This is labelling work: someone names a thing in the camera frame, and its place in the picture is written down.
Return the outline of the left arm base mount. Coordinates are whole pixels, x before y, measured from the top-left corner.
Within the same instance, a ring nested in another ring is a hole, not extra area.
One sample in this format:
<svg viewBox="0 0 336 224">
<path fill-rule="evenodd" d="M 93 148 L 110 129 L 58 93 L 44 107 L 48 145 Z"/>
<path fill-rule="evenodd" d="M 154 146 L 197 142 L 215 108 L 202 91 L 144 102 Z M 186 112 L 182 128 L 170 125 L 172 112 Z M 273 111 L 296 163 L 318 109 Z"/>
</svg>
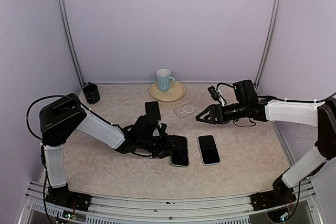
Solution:
<svg viewBox="0 0 336 224">
<path fill-rule="evenodd" d="M 91 195 L 56 188 L 47 193 L 46 201 L 56 206 L 87 212 Z"/>
</svg>

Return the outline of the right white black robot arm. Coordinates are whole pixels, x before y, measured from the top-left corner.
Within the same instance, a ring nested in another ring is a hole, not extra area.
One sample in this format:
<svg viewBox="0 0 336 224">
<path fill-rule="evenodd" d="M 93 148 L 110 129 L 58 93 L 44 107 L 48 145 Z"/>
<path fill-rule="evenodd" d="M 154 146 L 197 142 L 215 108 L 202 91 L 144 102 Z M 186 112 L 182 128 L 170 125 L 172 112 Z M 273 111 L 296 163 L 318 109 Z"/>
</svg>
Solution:
<svg viewBox="0 0 336 224">
<path fill-rule="evenodd" d="M 217 87 L 208 88 L 215 104 L 196 116 L 208 124 L 227 124 L 242 118 L 261 122 L 289 122 L 310 125 L 318 130 L 314 147 L 280 176 L 280 184 L 269 192 L 273 205 L 281 204 L 289 196 L 289 189 L 317 172 L 327 161 L 335 158 L 335 98 L 297 101 L 271 95 L 259 96 L 251 80 L 230 85 L 237 102 L 227 105 Z"/>
</svg>

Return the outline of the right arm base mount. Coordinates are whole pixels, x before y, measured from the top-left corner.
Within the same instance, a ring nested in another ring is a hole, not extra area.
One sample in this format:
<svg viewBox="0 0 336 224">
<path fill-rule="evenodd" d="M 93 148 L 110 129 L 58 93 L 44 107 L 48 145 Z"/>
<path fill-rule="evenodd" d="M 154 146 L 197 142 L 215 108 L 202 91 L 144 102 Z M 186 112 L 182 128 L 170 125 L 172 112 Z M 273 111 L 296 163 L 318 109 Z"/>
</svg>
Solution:
<svg viewBox="0 0 336 224">
<path fill-rule="evenodd" d="M 296 201 L 294 190 L 282 180 L 275 181 L 272 190 L 250 195 L 254 211 L 278 207 Z"/>
</svg>

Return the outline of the clear case with white ring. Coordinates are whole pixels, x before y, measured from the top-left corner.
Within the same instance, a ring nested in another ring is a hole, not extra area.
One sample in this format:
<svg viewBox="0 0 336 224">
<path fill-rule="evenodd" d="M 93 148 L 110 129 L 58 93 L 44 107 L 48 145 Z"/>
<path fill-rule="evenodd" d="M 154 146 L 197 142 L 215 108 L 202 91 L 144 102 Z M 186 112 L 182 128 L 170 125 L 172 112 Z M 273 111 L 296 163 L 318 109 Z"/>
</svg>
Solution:
<svg viewBox="0 0 336 224">
<path fill-rule="evenodd" d="M 174 109 L 173 112 L 179 119 L 184 119 L 197 112 L 199 108 L 200 104 L 197 101 L 192 100 L 189 103 L 183 104 L 178 108 Z"/>
</svg>

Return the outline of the dark phone with teal edge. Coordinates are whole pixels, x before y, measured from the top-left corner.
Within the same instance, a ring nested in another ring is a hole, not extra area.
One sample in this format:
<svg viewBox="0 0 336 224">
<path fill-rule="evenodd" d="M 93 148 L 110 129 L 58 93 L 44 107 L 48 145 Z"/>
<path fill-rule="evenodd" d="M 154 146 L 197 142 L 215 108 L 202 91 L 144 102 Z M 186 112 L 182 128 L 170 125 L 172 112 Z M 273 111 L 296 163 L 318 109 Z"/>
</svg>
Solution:
<svg viewBox="0 0 336 224">
<path fill-rule="evenodd" d="M 152 120 L 160 121 L 161 114 L 159 103 L 157 101 L 150 101 L 145 103 L 145 112 Z"/>
</svg>

